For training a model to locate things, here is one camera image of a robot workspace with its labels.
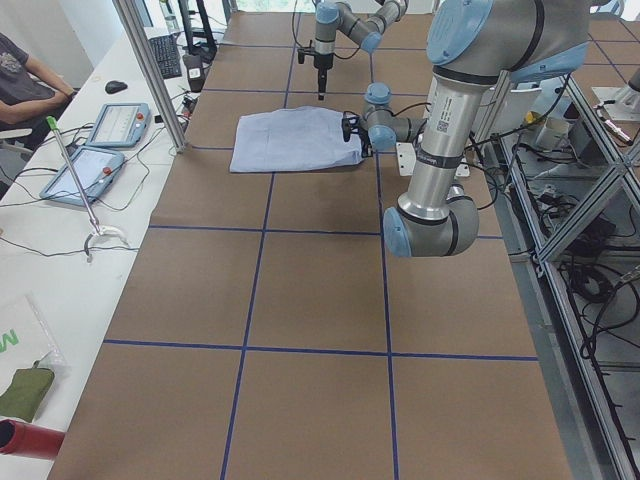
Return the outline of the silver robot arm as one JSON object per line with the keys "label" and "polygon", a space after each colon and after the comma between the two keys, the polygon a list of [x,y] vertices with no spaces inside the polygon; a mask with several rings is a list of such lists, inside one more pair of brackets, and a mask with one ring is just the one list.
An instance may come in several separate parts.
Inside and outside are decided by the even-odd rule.
{"label": "silver robot arm", "polygon": [[457,255],[475,241],[477,207],[454,177],[484,93],[506,71],[514,83],[569,74],[586,57],[589,1],[447,1],[432,20],[427,56],[436,83],[425,120],[392,117],[386,85],[370,85],[363,114],[343,120],[372,150],[419,139],[409,187],[383,215],[398,257]]}
{"label": "silver robot arm", "polygon": [[308,45],[297,43],[298,63],[313,59],[317,70],[317,96],[326,94],[328,72],[333,68],[337,33],[344,34],[360,50],[372,54],[385,31],[407,12],[408,1],[378,1],[380,8],[366,19],[358,17],[343,1],[317,1],[315,4],[315,35]]}

